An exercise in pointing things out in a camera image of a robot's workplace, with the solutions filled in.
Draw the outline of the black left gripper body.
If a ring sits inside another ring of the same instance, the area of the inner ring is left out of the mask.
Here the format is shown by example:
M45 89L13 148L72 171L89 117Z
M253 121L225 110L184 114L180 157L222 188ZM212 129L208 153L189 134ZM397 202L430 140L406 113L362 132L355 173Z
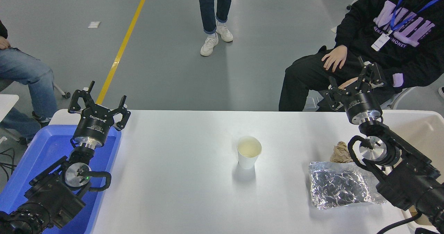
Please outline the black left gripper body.
M94 143L96 147L104 146L112 117L108 117L111 111L100 105L85 107L81 112L81 119L73 135L73 141L78 144Z

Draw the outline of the person's left hand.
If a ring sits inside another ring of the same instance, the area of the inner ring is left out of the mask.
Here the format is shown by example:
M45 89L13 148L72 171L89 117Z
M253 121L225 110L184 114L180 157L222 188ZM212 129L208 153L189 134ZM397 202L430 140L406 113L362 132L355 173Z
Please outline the person's left hand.
M357 77L349 79L346 82L344 82L343 84L341 84L338 88L340 90L345 90L347 86L349 86L349 85L353 84L354 82L356 82L357 79L358 79Z

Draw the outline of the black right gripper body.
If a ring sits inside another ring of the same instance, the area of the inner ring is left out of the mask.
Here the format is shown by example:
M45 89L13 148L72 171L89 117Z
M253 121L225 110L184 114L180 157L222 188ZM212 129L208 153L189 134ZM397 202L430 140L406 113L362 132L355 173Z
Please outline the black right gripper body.
M382 116L382 109L371 92L345 96L342 104L349 122L377 120Z

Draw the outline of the person's right hand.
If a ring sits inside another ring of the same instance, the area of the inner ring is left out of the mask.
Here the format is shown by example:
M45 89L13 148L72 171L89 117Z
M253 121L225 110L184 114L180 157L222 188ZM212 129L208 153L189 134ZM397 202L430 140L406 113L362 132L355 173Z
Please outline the person's right hand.
M324 62L323 68L325 71L335 72L342 69L345 64L348 54L348 48L345 45L335 47L331 52L325 54L321 61Z

